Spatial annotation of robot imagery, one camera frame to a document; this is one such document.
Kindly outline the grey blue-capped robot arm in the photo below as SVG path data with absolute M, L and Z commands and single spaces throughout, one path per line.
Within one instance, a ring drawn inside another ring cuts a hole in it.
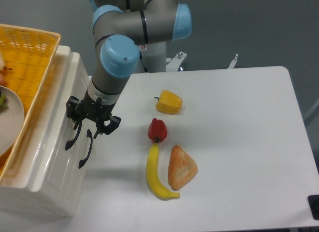
M 79 131 L 85 119 L 96 125 L 93 138 L 109 135 L 121 119 L 112 115 L 127 81 L 136 71 L 140 46 L 190 36 L 191 12 L 177 0 L 90 0 L 96 69 L 83 99 L 71 96 L 67 117 Z

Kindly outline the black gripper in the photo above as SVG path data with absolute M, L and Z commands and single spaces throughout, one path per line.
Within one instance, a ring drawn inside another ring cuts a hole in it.
M 81 102 L 75 96 L 69 97 L 66 102 L 66 116 L 74 123 L 74 130 L 77 129 L 80 120 L 89 119 L 95 122 L 97 130 L 93 138 L 96 139 L 98 135 L 110 135 L 119 127 L 121 118 L 111 116 L 114 107 L 115 103 L 104 105 L 102 101 L 94 101 L 86 92 Z

